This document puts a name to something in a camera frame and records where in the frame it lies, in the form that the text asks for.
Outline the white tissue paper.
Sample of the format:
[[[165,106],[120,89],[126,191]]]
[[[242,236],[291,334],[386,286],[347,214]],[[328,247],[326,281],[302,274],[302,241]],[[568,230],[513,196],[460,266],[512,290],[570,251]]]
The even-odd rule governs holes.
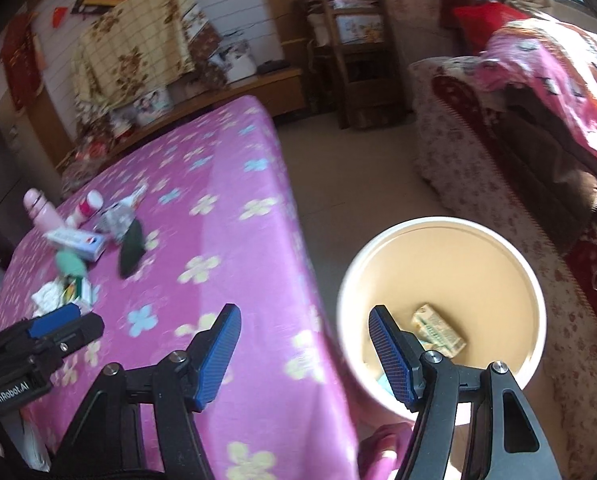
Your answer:
[[[64,283],[62,281],[52,281],[43,284],[40,289],[30,296],[34,310],[33,317],[43,316],[53,312],[65,304]]]

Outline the light blue snack bag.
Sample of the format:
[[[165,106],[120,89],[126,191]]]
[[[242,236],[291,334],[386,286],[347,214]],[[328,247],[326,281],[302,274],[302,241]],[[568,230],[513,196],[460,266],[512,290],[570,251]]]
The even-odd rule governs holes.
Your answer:
[[[390,384],[389,378],[387,378],[387,374],[382,373],[379,378],[377,379],[377,384],[390,396],[394,396],[394,392],[392,386]]]

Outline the green white milk carton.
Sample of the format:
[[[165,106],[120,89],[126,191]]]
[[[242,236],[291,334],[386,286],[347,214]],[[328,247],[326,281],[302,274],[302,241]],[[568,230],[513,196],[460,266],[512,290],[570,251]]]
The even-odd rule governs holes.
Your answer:
[[[413,331],[420,344],[427,351],[436,351],[454,359],[467,348],[461,337],[429,304],[424,304],[413,312]]]

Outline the green fluffy cloth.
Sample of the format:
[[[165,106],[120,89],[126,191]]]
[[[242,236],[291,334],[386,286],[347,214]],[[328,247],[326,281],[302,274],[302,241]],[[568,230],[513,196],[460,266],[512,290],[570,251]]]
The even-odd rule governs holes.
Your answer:
[[[88,268],[86,263],[82,261],[74,252],[66,249],[61,249],[56,252],[54,256],[56,267],[59,274],[68,278],[85,278],[88,275]]]

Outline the white blue medicine box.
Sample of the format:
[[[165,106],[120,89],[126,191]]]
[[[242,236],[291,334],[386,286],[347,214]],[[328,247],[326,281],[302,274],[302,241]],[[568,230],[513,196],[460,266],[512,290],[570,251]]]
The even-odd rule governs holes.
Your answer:
[[[87,262],[97,262],[108,243],[106,237],[100,233],[69,228],[44,233],[44,239],[56,248],[74,252]]]

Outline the dark green packet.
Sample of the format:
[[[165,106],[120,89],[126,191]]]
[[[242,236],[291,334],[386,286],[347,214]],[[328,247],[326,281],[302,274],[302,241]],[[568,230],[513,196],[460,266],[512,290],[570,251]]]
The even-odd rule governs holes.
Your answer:
[[[118,274],[123,280],[130,278],[138,270],[139,263],[146,253],[142,225],[138,219],[131,222],[120,244]]]

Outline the rainbow logo medicine box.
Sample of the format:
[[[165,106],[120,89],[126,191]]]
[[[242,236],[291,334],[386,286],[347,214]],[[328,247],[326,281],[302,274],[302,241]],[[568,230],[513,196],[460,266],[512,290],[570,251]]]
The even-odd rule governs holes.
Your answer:
[[[97,301],[96,289],[88,278],[69,276],[65,279],[62,292],[62,304],[74,304],[82,313],[93,309]]]

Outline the cream trash bucket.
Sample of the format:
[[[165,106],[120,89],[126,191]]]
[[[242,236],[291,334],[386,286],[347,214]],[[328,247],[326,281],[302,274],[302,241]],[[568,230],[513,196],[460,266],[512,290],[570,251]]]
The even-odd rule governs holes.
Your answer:
[[[428,304],[466,341],[456,363],[484,368],[505,362],[519,387],[543,356],[547,313],[538,279],[521,252],[498,233],[451,217],[392,226],[358,252],[337,304],[341,350],[354,378],[362,422],[379,427],[414,422],[415,414],[379,383],[383,373],[368,330],[383,304],[403,330]]]

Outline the pink water bottle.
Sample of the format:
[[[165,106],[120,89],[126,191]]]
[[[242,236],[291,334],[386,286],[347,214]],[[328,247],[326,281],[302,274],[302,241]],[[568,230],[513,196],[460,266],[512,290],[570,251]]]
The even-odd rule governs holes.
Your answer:
[[[43,192],[30,188],[23,197],[23,204],[30,220],[41,233],[64,228],[63,218]]]

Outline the pink floral tablecloth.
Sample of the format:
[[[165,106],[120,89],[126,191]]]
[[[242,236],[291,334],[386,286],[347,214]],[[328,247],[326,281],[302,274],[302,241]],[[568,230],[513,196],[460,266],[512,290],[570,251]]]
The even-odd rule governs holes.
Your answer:
[[[280,143],[251,96],[180,126],[102,172],[107,202],[142,193],[138,270],[108,246],[89,270],[103,336],[70,356],[25,416],[56,448],[102,367],[152,365],[225,304],[242,313],[218,396],[198,417],[219,479],[354,479],[357,439],[323,327]]]

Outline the grey refrigerator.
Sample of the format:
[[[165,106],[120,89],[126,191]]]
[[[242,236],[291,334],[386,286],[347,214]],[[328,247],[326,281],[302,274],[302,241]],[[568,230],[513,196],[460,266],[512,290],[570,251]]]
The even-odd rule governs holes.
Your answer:
[[[0,249],[13,252],[33,222],[23,205],[31,188],[59,203],[61,179],[27,120],[0,118]]]

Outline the framed photo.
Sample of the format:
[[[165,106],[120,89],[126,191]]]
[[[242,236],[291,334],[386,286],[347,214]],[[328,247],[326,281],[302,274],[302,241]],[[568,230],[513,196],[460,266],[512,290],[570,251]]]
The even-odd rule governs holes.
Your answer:
[[[132,104],[136,113],[136,122],[140,127],[146,127],[157,119],[168,114],[174,104],[166,88],[156,88]]]

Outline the floral cream cloth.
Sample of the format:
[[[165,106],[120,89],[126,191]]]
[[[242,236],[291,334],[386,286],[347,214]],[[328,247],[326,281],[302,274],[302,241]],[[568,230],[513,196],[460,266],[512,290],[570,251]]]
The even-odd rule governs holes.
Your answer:
[[[196,0],[126,0],[79,36],[72,81],[79,115],[103,114],[187,73],[225,76],[210,68],[221,36]]]

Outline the wooden sideboard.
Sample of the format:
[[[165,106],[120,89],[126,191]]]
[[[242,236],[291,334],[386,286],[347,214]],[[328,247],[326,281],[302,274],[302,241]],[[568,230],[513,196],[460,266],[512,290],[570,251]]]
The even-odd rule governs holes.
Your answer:
[[[154,134],[161,134],[175,127],[178,122],[190,117],[215,110],[241,96],[255,96],[266,108],[271,117],[277,117],[305,110],[306,102],[302,87],[303,70],[288,67],[263,76],[252,76],[219,91],[207,91],[194,98],[176,104],[164,116],[157,118],[146,127],[138,128],[131,136],[116,143],[108,152],[111,158],[129,152]]]

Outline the red cushion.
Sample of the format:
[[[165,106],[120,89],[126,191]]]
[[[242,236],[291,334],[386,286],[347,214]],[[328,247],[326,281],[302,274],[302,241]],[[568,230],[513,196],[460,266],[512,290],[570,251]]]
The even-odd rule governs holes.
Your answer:
[[[476,6],[458,6],[453,9],[453,14],[474,53],[483,51],[493,33],[507,23],[529,17],[526,13],[497,1]]]

